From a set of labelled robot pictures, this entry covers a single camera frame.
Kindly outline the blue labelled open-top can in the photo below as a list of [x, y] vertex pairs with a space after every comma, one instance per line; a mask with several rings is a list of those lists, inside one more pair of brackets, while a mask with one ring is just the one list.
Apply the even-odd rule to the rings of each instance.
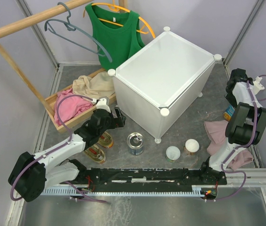
[[144, 138], [142, 134], [133, 132], [127, 137], [127, 145], [129, 153], [132, 155], [140, 155], [144, 150]]

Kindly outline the blue chicken noodle soup can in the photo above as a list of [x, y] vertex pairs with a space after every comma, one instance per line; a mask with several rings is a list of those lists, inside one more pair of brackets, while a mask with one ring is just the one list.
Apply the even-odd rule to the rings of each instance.
[[229, 121], [233, 116], [235, 108], [232, 105], [229, 105], [225, 112], [223, 113], [223, 117], [225, 120]]

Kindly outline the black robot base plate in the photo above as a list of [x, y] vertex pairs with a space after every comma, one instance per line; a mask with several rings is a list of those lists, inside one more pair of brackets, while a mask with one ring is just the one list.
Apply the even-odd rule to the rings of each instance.
[[208, 169], [99, 169], [79, 173], [74, 185], [93, 192], [189, 192], [193, 185], [226, 185], [224, 172]]

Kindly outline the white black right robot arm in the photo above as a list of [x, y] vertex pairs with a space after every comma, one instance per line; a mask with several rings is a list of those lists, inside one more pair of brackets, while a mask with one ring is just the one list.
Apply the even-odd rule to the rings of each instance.
[[203, 162], [199, 180], [204, 184], [225, 183], [225, 169], [234, 158], [251, 145], [256, 145], [266, 128], [266, 108], [256, 98], [263, 89], [259, 79], [253, 80], [244, 69], [234, 69], [226, 86], [226, 99], [234, 107], [233, 115], [224, 130], [217, 129], [221, 123], [207, 122], [205, 128], [211, 140], [222, 142], [218, 151]]

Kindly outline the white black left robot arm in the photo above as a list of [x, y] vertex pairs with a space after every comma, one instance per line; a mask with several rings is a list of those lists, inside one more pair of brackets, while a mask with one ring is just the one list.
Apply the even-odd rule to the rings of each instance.
[[12, 186], [10, 197], [17, 201], [14, 192], [26, 202], [35, 200], [47, 187], [74, 181], [80, 184], [86, 180], [86, 167], [78, 160], [64, 160], [81, 153], [96, 144], [108, 129], [125, 126], [126, 117], [115, 107], [116, 117], [110, 110], [96, 109], [91, 118], [70, 134], [70, 137], [40, 153], [22, 153], [9, 178]]

